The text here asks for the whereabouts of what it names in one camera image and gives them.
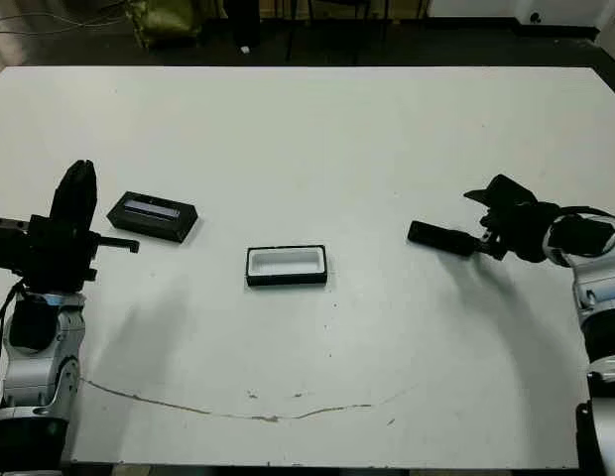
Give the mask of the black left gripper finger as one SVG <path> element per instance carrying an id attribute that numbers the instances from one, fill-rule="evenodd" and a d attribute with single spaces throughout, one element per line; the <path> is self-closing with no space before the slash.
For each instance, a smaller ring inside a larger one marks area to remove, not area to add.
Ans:
<path id="1" fill-rule="evenodd" d="M 72 198 L 72 220 L 81 228 L 89 229 L 97 203 L 97 179 L 92 161 L 74 163 Z"/>
<path id="2" fill-rule="evenodd" d="M 84 226 L 83 182 L 84 161 L 76 161 L 65 172 L 56 188 L 50 211 L 52 220 L 77 227 Z"/>

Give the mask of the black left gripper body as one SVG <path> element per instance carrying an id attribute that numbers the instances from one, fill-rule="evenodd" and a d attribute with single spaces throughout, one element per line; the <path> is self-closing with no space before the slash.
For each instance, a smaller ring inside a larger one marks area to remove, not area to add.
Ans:
<path id="1" fill-rule="evenodd" d="M 0 217 L 0 269 L 21 277 L 36 293 L 81 291 L 96 278 L 91 262 L 101 246 L 136 253 L 140 243 L 40 215 L 28 222 Z"/>

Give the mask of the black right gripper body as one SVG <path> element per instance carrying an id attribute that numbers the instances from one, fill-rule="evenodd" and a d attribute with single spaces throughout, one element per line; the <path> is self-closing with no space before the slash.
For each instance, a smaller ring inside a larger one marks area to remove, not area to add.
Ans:
<path id="1" fill-rule="evenodd" d="M 543 242 L 558 215 L 556 204 L 539 201 L 528 189 L 504 175 L 495 176 L 485 188 L 467 191 L 464 196 L 484 205 L 486 214 L 499 216 L 501 230 L 497 234 L 506 246 L 506 254 L 512 252 L 530 263 L 546 259 Z"/>

